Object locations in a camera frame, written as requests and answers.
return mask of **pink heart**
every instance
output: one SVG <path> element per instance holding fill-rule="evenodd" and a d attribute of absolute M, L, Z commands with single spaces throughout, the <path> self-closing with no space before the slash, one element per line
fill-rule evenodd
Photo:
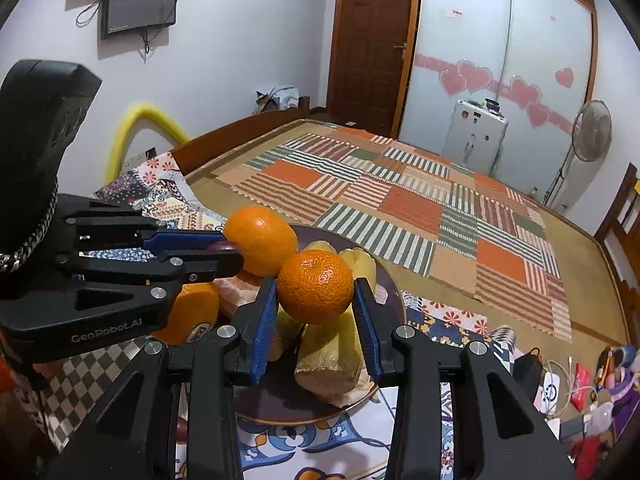
<path fill-rule="evenodd" d="M 527 103 L 537 103 L 542 97 L 540 88 L 527 84 L 520 76 L 511 78 L 511 100 L 524 110 Z"/>
<path fill-rule="evenodd" d="M 529 122 L 531 126 L 537 128 L 545 123 L 548 123 L 550 116 L 549 110 L 546 109 L 540 103 L 527 103 L 527 115 L 529 116 Z"/>
<path fill-rule="evenodd" d="M 565 88 L 571 88 L 574 84 L 574 71 L 569 67 L 558 70 L 558 72 L 556 72 L 556 81 Z"/>
<path fill-rule="evenodd" d="M 477 92 L 487 88 L 494 80 L 494 75 L 485 66 L 476 66 L 466 59 L 458 62 L 458 73 L 466 79 L 466 89 L 470 92 Z"/>
<path fill-rule="evenodd" d="M 438 79 L 449 97 L 466 90 L 466 78 L 448 68 L 438 74 Z"/>

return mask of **wall outlet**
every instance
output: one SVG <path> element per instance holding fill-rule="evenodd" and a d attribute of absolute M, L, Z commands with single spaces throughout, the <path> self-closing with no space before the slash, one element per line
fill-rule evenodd
<path fill-rule="evenodd" d="M 143 162 L 146 162 L 150 158 L 154 158 L 156 156 L 158 156 L 158 154 L 156 153 L 155 148 L 151 148 L 150 150 L 146 150 L 146 152 L 132 156 L 124 161 L 122 168 L 120 169 L 120 174 L 127 173 L 127 171 L 137 168 Z"/>

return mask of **bed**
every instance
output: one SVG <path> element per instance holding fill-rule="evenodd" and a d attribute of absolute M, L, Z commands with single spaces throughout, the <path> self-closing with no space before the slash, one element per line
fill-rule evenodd
<path fill-rule="evenodd" d="M 377 256 L 403 291 L 409 324 L 448 344 L 487 338 L 507 367 L 513 363 L 516 334 L 522 350 L 537 347 L 545 359 L 558 362 L 566 362 L 571 355 L 592 373 L 604 346 L 627 341 L 616 287 L 592 237 L 496 181 L 392 139 L 315 121 L 308 117 L 308 98 L 301 98 L 299 104 L 193 139 L 124 174 L 96 197 L 133 200 L 144 214 L 156 218 L 162 214 L 176 227 L 196 229 L 220 229 L 236 208 L 262 202 L 292 223 L 321 225 L 351 237 Z M 396 175 L 412 178 L 401 181 Z M 290 198 L 296 200 L 287 203 Z M 407 199 L 410 207 L 403 206 Z M 476 233 L 466 236 L 473 231 L 470 224 L 476 226 Z M 388 230 L 392 234 L 366 238 L 358 225 L 370 225 L 371 233 Z M 117 256 L 147 257 L 132 252 Z M 539 263 L 534 266 L 532 260 Z M 510 267 L 522 268 L 518 289 L 513 288 L 518 276 Z M 476 286 L 484 283 L 478 276 L 488 272 L 502 281 Z M 528 310 L 525 303 L 521 302 L 526 308 L 518 310 L 504 301 L 505 290 L 513 298 L 526 296 Z M 545 305 L 539 316 L 531 298 Z M 430 332 L 433 326 L 437 335 Z M 132 340 L 65 363 L 64 374 L 44 392 L 47 433 L 58 447 L 71 436 L 94 397 L 111 383 L 118 366 L 126 365 L 143 343 Z M 95 381 L 82 386 L 87 381 L 78 378 L 80 370 L 85 377 L 91 370 Z M 38 419 L 33 392 L 21 395 L 23 405 L 31 406 Z M 372 397 L 368 408 L 326 422 L 293 428 L 239 423 L 245 477 L 250 478 L 249 471 L 260 466 L 296 480 L 341 478 L 332 477 L 338 473 L 380 476 L 388 453 L 385 439 L 390 436 L 377 438 L 376 432 L 390 428 L 393 395 L 383 392 Z M 453 453 L 446 387 L 442 405 L 442 478 L 448 480 Z M 574 413 L 567 410 L 564 418 Z M 344 444 L 350 446 L 350 456 L 360 460 L 348 461 L 355 469 L 314 467 L 342 460 Z M 263 473 L 256 470 L 256 478 Z"/>

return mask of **fruit plate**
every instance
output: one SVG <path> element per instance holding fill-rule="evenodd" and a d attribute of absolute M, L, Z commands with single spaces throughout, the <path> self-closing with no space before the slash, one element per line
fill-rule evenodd
<path fill-rule="evenodd" d="M 295 224 L 292 227 L 298 236 L 298 250 L 302 250 L 316 240 L 326 240 L 338 252 L 359 247 L 347 238 L 318 227 Z M 376 284 L 386 289 L 385 306 L 393 309 L 399 322 L 405 322 L 404 304 L 400 292 L 389 273 L 378 262 L 376 262 Z M 377 389 L 373 387 L 364 399 L 341 408 L 323 402 L 295 381 L 293 371 L 296 367 L 297 352 L 297 348 L 290 348 L 280 359 L 269 363 L 265 375 L 257 386 L 235 389 L 234 403 L 238 416 L 274 426 L 312 424 L 318 420 L 339 416 L 361 402 L 366 402 Z"/>

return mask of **wooden chair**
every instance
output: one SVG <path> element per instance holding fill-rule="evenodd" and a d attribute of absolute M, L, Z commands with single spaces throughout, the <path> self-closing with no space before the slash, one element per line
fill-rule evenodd
<path fill-rule="evenodd" d="M 604 254 L 616 279 L 616 285 L 618 286 L 620 299 L 622 300 L 622 308 L 625 314 L 629 340 L 632 345 L 636 346 L 636 348 L 638 347 L 638 337 L 640 335 L 638 333 L 638 327 L 640 326 L 640 294 L 638 294 L 638 291 L 635 288 L 636 283 L 634 283 L 634 286 L 630 286 L 622 276 L 618 275 L 613 256 L 609 251 L 609 248 L 605 245 L 604 240 L 609 232 L 613 232 L 617 240 L 620 242 L 626 259 L 628 260 L 631 269 L 633 269 L 636 282 L 638 282 L 640 280 L 640 214 L 636 217 L 628 232 L 626 232 L 624 228 L 624 224 L 629 218 L 638 199 L 638 192 L 636 191 L 636 183 L 638 182 L 637 173 L 638 170 L 636 167 L 633 164 L 629 164 L 629 167 L 626 169 L 625 177 L 620 185 L 620 189 L 618 190 L 607 215 L 594 236 L 596 241 L 604 250 Z M 620 213 L 622 213 L 622 209 L 630 195 L 632 196 L 631 204 L 626 208 L 625 215 L 621 222 L 619 220 Z"/>

